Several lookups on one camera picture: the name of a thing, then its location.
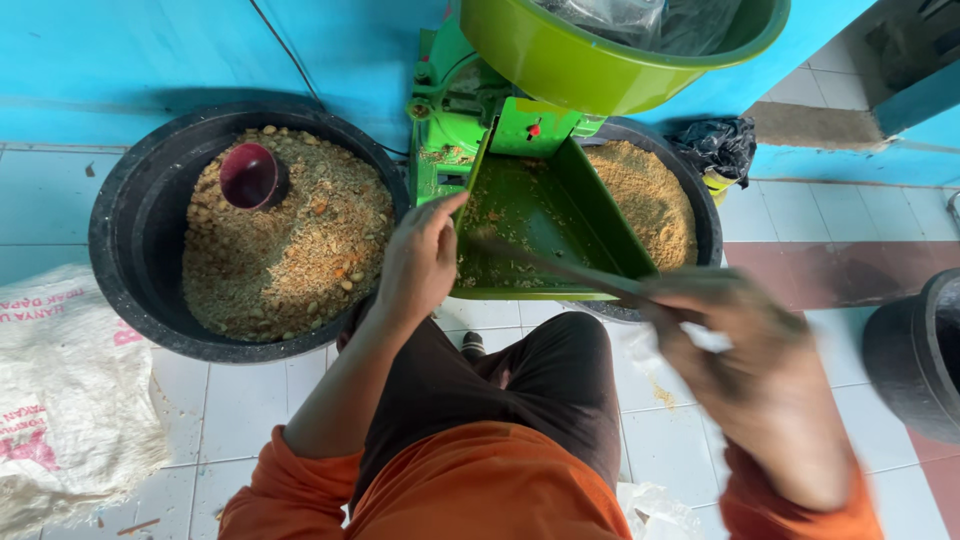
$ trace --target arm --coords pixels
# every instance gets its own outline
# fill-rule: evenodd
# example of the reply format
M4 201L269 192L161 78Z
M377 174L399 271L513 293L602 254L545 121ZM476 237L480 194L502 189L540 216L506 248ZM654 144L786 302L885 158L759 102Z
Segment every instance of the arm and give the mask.
M283 431L295 455L363 450L394 356L453 288L457 237L449 216L466 200L465 192L437 199L403 219L387 246L373 307Z
M806 323L733 270L668 274L651 299L663 355L731 442L721 510L733 538L880 538ZM698 349L682 322L732 347Z
M404 217L387 246L367 317L300 410L260 453L250 487L224 508L220 538L343 538L367 430L394 357L456 277L449 215L467 199L438 199Z

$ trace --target blue wall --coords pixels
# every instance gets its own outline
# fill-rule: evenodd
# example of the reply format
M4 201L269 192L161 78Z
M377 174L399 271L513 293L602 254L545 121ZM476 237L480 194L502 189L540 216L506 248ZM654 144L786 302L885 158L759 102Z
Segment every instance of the blue wall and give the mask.
M643 122L740 114L874 3L795 0L780 39L712 72ZM445 0L261 0L332 112L405 147L419 28ZM198 105L305 95L295 67L246 0L46 0L0 17L0 140L129 145Z
M960 61L880 104L876 121L887 135L960 148Z
M871 152L760 144L750 177L960 185L960 151L909 141Z

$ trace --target hand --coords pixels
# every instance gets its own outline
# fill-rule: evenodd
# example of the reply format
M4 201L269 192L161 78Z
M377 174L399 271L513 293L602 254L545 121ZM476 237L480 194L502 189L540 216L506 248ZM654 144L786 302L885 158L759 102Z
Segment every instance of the hand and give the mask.
M387 320L419 324L444 300L457 277L457 235L450 218L467 201L463 191L410 210L383 262L374 308Z
M683 269L650 285L642 309L660 350L723 432L786 499L842 507L852 450L806 323L734 270ZM725 333L732 348L698 349L684 321Z

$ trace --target dark brown pants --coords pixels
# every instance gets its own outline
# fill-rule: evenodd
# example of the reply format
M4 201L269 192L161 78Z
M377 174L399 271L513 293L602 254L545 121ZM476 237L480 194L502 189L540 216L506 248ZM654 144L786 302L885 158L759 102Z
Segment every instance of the dark brown pants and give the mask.
M372 304L357 306L343 350ZM425 319L400 349L367 432L350 514L383 467L424 437L472 422L520 424L550 437L614 491L620 428L610 338L586 313L557 315L472 364Z

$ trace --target black plastic bag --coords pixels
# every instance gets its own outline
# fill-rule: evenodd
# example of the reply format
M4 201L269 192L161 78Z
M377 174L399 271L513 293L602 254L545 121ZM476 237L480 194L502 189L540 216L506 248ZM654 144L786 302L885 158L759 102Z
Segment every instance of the black plastic bag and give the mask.
M756 153L754 119L713 118L690 124L685 132L667 138L700 174L712 167L720 176L747 187Z

